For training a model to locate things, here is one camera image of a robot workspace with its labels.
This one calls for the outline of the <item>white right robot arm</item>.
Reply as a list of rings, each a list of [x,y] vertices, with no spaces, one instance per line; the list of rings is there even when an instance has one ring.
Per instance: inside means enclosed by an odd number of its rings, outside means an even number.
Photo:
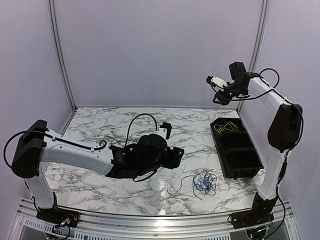
[[[255,195],[252,209],[242,211],[252,224],[258,224],[269,214],[279,200],[279,186],[285,176],[291,151],[301,140],[304,126],[303,110],[281,95],[270,85],[262,73],[248,72],[243,62],[229,65],[232,83],[216,76],[208,76],[206,82],[212,89],[218,88],[213,103],[222,106],[230,102],[259,99],[274,118],[267,132],[271,146],[264,180]]]

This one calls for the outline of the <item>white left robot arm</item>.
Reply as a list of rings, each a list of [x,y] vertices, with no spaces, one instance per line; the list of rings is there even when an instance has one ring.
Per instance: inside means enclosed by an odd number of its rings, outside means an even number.
[[[123,147],[109,145],[106,140],[98,146],[88,146],[59,135],[47,124],[39,119],[28,130],[14,134],[4,145],[3,159],[25,181],[39,210],[53,223],[60,222],[64,215],[42,171],[42,163],[59,163],[107,178],[136,181],[140,176],[152,177],[159,168],[178,168],[185,153],[182,148],[168,145],[172,126],[167,122]]]

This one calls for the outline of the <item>black bin far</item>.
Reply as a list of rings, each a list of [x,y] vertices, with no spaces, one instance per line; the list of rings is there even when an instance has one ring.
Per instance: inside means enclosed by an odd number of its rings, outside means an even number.
[[[211,135],[214,140],[224,134],[247,134],[248,131],[240,118],[218,117],[210,123]]]

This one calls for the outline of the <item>black bin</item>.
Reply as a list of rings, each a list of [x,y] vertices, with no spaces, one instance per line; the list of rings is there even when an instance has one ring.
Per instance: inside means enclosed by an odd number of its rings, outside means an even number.
[[[211,135],[214,140],[224,134],[247,134],[248,131],[240,118],[218,117],[210,123]]]
[[[226,179],[253,178],[264,169],[257,151],[251,148],[229,149],[219,160]]]
[[[219,158],[232,154],[235,158],[257,160],[257,151],[244,131],[223,132],[214,139]]]

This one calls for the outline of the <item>black bin middle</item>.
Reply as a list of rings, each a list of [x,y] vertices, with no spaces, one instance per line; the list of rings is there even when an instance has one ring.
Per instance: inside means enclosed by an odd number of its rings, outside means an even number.
[[[244,131],[223,132],[214,139],[219,158],[232,154],[235,158],[257,160],[257,151]]]

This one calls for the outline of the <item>black bin near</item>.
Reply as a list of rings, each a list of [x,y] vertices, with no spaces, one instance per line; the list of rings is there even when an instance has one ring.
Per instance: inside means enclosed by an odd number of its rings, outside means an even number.
[[[229,149],[219,160],[226,179],[253,178],[264,169],[257,151],[251,148]]]

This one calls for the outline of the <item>right corner aluminium post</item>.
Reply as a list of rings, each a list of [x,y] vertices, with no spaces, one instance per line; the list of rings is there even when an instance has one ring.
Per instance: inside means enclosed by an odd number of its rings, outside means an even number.
[[[249,62],[248,70],[250,72],[253,72],[256,68],[259,54],[262,48],[262,43],[266,31],[266,25],[267,25],[267,18],[268,18],[268,11],[270,6],[270,0],[263,0],[261,3],[261,9],[260,9],[260,15],[259,15],[259,22],[258,22],[258,28],[256,32],[256,37],[254,41],[253,46],[253,52],[251,55],[251,59]]]

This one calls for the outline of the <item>corner aluminium post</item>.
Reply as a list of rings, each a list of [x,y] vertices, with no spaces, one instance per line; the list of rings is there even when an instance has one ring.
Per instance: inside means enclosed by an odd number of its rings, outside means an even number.
[[[64,59],[63,48],[61,45],[58,18],[56,13],[56,4],[54,0],[48,0],[48,12],[49,12],[49,21],[51,25],[52,37],[54,49],[57,57],[58,67],[60,70],[60,75],[62,78],[62,83],[65,89],[66,97],[69,102],[69,105],[73,112],[77,110],[77,105],[72,93],[71,83],[68,76],[68,71]]]
[[[251,59],[249,62],[248,70],[250,72],[253,72],[256,68],[259,54],[262,48],[262,43],[266,31],[266,25],[267,25],[267,18],[268,18],[268,11],[270,6],[270,0],[263,0],[261,3],[261,9],[260,9],[260,15],[259,15],[259,22],[258,22],[258,28],[256,32],[256,37],[254,41],[253,46],[253,52],[251,55]]]

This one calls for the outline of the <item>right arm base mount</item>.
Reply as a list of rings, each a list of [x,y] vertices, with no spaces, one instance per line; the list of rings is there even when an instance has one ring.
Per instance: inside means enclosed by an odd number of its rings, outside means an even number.
[[[274,215],[270,212],[259,213],[255,216],[251,210],[234,212],[229,215],[227,221],[233,225],[234,229],[241,229],[269,223],[274,220]]]

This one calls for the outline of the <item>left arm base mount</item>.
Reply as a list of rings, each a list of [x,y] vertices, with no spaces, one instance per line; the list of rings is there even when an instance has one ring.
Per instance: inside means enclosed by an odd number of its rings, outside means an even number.
[[[68,210],[64,208],[45,208],[40,209],[36,214],[36,217],[40,220],[53,223],[55,225],[60,225],[66,219],[70,219],[68,221],[68,225],[71,228],[76,228],[78,225],[80,213],[78,211]]]

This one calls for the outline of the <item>aluminium front rail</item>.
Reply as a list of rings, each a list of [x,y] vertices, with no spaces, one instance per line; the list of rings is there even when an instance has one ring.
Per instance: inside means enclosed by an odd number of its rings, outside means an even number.
[[[295,218],[288,202],[278,203],[274,219],[266,223],[235,229],[229,212],[184,216],[139,216],[92,212],[66,207],[78,212],[77,225],[54,228],[38,219],[31,199],[22,199],[10,230],[10,240],[44,240],[47,237],[70,240],[248,240],[258,230],[268,240],[299,240]]]

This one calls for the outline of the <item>left corner aluminium post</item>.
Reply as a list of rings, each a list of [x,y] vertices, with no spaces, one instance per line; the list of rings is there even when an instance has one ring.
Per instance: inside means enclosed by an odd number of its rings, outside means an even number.
[[[62,78],[62,83],[65,89],[66,97],[69,102],[69,105],[73,112],[77,110],[77,105],[72,93],[71,83],[68,76],[68,71],[64,59],[63,48],[61,45],[58,18],[56,13],[56,4],[54,0],[48,0],[48,12],[49,12],[49,21],[51,25],[52,37],[54,49],[57,57],[58,67],[60,70],[60,75]]]

